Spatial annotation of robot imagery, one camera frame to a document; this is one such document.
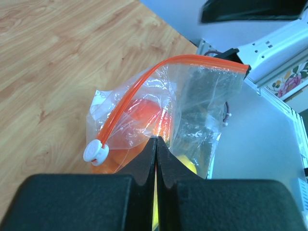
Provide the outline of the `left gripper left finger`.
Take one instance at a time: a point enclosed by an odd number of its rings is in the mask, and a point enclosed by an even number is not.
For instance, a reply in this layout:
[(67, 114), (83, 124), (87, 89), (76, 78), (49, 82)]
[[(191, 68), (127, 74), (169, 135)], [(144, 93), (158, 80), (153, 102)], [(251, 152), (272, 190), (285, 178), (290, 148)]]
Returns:
[(150, 231), (157, 139), (115, 174), (36, 174), (18, 188), (3, 231)]

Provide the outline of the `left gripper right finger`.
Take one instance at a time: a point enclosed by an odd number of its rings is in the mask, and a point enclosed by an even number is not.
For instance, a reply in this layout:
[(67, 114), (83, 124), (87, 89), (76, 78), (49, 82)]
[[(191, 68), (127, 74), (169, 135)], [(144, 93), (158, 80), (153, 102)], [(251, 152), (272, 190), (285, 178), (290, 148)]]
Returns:
[(304, 231), (287, 188), (275, 180), (205, 180), (156, 142), (161, 231)]

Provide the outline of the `orange zip top bag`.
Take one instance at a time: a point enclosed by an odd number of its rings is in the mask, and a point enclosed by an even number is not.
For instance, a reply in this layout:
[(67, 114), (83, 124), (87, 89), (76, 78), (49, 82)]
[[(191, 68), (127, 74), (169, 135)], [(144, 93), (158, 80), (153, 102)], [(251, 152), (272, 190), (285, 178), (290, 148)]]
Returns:
[[(247, 65), (215, 57), (180, 55), (142, 71), (111, 91), (97, 90), (87, 115), (87, 145), (98, 139), (109, 146), (109, 152), (119, 147), (112, 136), (128, 127), (122, 121), (129, 102), (151, 100), (173, 115), (167, 148), (176, 157), (187, 156), (197, 175), (206, 178), (224, 125), (225, 104), (241, 90), (247, 70)], [(101, 165), (92, 165), (92, 170), (110, 174), (112, 166), (108, 154)]]

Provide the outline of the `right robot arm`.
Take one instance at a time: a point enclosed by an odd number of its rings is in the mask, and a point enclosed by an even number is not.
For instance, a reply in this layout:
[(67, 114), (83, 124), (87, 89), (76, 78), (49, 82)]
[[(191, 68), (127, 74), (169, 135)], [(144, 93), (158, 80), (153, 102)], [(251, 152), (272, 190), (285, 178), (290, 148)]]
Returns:
[(298, 56), (308, 47), (306, 0), (208, 0), (201, 11), (201, 24), (228, 21), (286, 21), (276, 31), (216, 57), (249, 65), (255, 83)]

